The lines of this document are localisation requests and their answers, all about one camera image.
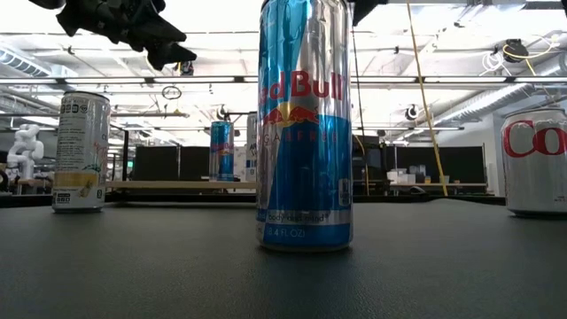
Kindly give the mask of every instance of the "security camera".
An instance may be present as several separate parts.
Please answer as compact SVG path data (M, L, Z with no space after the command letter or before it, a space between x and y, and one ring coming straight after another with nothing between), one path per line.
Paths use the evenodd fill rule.
M414 121L415 119L417 119L417 115L419 114L419 112L417 111L417 106L416 105L411 105L408 109L406 109L406 119L408 121Z

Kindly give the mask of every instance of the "blue and silver can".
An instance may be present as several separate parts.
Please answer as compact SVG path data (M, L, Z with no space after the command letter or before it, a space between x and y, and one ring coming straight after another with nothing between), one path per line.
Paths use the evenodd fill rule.
M234 181L234 126L230 122L211 123L209 181Z
M343 0L262 6L256 235L268 248L353 238L349 29Z

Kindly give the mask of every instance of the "white ceiling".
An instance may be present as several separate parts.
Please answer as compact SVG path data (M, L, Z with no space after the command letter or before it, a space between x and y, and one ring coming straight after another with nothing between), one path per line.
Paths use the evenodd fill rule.
M168 0L161 15L173 25L187 33L185 47L195 51L195 75L256 75L258 65L258 27L261 0L215 0L195 2ZM563 11L520 11L520 6L478 7L474 18L462 19L464 27L454 23L465 10L464 5L414 6L414 28L424 75L479 75L485 71L483 57L494 45L508 38L520 38L529 47L530 53L545 51L552 35L560 45L549 54L533 61L551 58L567 45L567 19ZM0 11L0 46L19 49L35 59L49 64L69 67L79 76L138 76L170 75L171 69L162 73L151 70L144 53L133 52L127 45L113 45L106 38L81 31L73 38L67 37L55 19L55 13L43 10L28 1L16 1ZM356 29L357 59L361 75L413 75L416 74L411 34L408 30L408 14L404 5L390 4L378 7ZM66 52L71 46L81 60ZM400 49L395 54L394 48ZM351 73L355 74L351 63ZM517 74L526 70L526 65L505 63L504 66ZM0 68L4 76L18 76L6 67ZM86 87L102 90L104 88ZM129 90L112 85L108 90ZM159 92L160 86L146 88ZM249 112L256 109L255 84L190 85L183 89L182 98L169 102L168 111L178 109L190 118L169 118L164 126L203 127L212 118L203 113L214 113L219 105L232 112ZM467 89L428 89L426 97L433 112L436 108L447 109L474 93ZM355 106L358 94L352 92ZM152 98L160 105L167 103L159 94L114 94L110 98L122 112L146 112L153 105ZM60 92L53 96L38 98L56 104ZM370 89L361 90L361 101L366 125L404 124L403 109L408 105L421 105L418 89ZM358 119L358 111L353 114ZM147 119L158 125L158 119ZM238 127L245 127L245 119ZM198 132L173 132L185 142L200 141Z

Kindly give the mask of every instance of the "black tabletop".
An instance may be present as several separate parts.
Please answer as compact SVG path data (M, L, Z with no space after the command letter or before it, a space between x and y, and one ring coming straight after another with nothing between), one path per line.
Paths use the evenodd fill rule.
M0 318L564 318L567 222L356 204L338 253L273 253L251 206L0 209Z

